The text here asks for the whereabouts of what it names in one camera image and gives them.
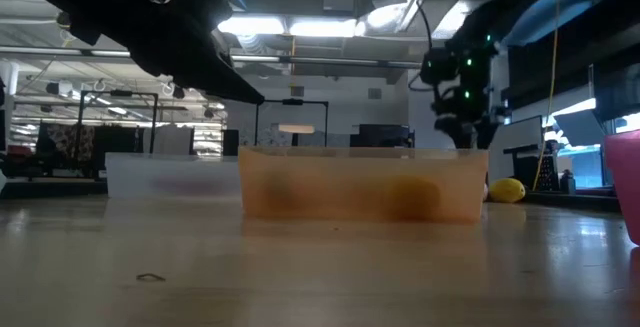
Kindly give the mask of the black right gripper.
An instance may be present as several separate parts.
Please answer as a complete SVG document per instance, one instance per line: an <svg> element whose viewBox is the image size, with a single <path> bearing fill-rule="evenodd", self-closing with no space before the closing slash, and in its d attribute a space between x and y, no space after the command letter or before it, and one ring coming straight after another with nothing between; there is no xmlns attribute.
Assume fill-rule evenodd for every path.
<svg viewBox="0 0 640 327"><path fill-rule="evenodd" d="M508 109L503 106L487 107L469 101L438 101L433 103L436 114L434 127L445 133L455 133L452 137L456 149L473 149L475 134L469 126L483 125L477 130L477 148L488 150L498 130L500 122L508 116Z"/></svg>

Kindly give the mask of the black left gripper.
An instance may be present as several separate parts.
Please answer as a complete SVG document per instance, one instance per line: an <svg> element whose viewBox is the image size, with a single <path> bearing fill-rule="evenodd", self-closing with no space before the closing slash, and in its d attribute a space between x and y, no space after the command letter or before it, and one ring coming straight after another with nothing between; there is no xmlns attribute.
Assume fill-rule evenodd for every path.
<svg viewBox="0 0 640 327"><path fill-rule="evenodd" d="M107 36L152 75L182 88L249 104L264 96L216 51L211 32L231 17L227 0L79 0L74 35L95 45Z"/></svg>

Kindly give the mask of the yellow lemon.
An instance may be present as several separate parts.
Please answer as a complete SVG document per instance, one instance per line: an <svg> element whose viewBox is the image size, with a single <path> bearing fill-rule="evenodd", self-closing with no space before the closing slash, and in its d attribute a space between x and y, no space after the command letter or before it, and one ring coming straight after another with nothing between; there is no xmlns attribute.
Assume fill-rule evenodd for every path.
<svg viewBox="0 0 640 327"><path fill-rule="evenodd" d="M526 195L525 186L517 179L504 178L494 181L489 186L489 196L499 203L516 203Z"/></svg>
<svg viewBox="0 0 640 327"><path fill-rule="evenodd" d="M440 201L440 188L432 181L416 176L397 177L385 192L387 213L393 220L432 220Z"/></svg>

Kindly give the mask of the orange plastic tray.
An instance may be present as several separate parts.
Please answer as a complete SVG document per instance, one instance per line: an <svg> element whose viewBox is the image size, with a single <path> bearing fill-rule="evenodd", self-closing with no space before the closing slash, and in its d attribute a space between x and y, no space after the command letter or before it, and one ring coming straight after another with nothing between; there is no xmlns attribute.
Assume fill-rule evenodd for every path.
<svg viewBox="0 0 640 327"><path fill-rule="evenodd" d="M481 217L489 155L485 150L330 147L242 147L238 166L244 214L264 219L398 222L385 192L399 176L441 191L434 219L476 223Z"/></svg>

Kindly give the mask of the white board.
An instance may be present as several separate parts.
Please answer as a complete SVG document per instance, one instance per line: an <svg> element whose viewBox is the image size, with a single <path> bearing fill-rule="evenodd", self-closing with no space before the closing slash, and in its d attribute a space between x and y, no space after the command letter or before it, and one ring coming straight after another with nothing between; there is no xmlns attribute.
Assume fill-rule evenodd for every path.
<svg viewBox="0 0 640 327"><path fill-rule="evenodd" d="M531 188L543 144L540 115L501 125L489 147L489 183L515 178Z"/></svg>

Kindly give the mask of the ceiling light panel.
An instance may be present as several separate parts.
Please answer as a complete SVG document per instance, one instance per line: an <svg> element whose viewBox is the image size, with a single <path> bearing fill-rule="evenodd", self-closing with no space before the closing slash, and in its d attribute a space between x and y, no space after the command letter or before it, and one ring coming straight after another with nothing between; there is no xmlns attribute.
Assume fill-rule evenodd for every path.
<svg viewBox="0 0 640 327"><path fill-rule="evenodd" d="M289 33L304 37L340 37L351 38L355 35L357 22L349 20L298 20L294 22Z"/></svg>
<svg viewBox="0 0 640 327"><path fill-rule="evenodd" d="M221 22L217 29L234 35L277 35L285 32L282 21L272 16L234 16Z"/></svg>

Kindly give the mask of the black equipment cart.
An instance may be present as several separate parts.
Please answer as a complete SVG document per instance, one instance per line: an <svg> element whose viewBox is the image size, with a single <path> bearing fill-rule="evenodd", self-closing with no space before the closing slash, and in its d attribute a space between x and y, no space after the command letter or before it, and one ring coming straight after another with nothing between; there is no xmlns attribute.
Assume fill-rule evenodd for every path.
<svg viewBox="0 0 640 327"><path fill-rule="evenodd" d="M560 190L556 157L545 151L539 161L539 149L536 144L513 147L503 150L509 155L513 165L512 177L519 180L528 190L558 192Z"/></svg>

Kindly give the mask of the black speaker box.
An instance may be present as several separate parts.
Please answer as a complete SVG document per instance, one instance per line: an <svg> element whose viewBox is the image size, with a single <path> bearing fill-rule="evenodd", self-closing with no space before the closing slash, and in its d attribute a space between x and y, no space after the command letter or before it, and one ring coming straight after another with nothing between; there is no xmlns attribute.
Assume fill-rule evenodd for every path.
<svg viewBox="0 0 640 327"><path fill-rule="evenodd" d="M222 131L222 155L225 157L237 157L239 149L239 131L227 129Z"/></svg>

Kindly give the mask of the white cabinet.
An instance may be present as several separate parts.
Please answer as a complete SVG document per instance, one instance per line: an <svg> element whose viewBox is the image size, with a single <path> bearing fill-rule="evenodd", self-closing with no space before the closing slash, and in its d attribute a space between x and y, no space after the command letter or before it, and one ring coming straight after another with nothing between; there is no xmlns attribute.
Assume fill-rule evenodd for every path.
<svg viewBox="0 0 640 327"><path fill-rule="evenodd" d="M190 155L192 152L194 129L165 125L155 129L154 144L151 144L151 129L143 133L143 152L161 155Z"/></svg>

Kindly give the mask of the black monitor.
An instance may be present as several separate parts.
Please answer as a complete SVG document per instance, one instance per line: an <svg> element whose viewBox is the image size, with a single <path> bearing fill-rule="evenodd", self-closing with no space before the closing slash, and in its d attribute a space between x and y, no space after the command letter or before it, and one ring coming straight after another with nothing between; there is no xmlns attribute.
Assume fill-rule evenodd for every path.
<svg viewBox="0 0 640 327"><path fill-rule="evenodd" d="M350 146L413 148L414 133L405 125L361 124L350 136Z"/></svg>

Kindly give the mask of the clear plastic tray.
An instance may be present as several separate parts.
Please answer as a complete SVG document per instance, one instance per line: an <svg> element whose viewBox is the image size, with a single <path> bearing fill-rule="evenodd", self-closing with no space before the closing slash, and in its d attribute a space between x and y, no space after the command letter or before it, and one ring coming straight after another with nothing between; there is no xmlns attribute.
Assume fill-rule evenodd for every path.
<svg viewBox="0 0 640 327"><path fill-rule="evenodd" d="M235 157L109 152L105 166L111 198L222 198L241 193Z"/></svg>

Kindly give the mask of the dark screen panel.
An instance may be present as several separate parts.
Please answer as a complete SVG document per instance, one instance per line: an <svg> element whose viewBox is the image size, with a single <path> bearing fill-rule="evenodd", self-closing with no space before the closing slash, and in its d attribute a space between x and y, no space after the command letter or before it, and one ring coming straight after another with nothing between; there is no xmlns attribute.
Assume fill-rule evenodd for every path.
<svg viewBox="0 0 640 327"><path fill-rule="evenodd" d="M618 71L594 70L595 114L601 121L640 112L640 63Z"/></svg>

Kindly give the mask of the pink plastic cup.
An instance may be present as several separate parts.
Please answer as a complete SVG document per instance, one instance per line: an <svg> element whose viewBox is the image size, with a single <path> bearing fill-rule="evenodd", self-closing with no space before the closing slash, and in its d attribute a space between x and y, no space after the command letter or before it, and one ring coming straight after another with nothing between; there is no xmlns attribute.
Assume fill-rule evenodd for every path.
<svg viewBox="0 0 640 327"><path fill-rule="evenodd" d="M629 238L640 246L640 130L606 136L605 159Z"/></svg>

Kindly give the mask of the patterned fabric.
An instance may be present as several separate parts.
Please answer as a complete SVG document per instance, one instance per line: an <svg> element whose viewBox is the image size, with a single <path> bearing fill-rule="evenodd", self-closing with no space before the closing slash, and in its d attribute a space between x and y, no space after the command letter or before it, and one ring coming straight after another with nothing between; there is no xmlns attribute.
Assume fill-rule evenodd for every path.
<svg viewBox="0 0 640 327"><path fill-rule="evenodd" d="M92 162L95 134L96 129L92 126L48 125L46 135L53 143L53 162L65 167Z"/></svg>

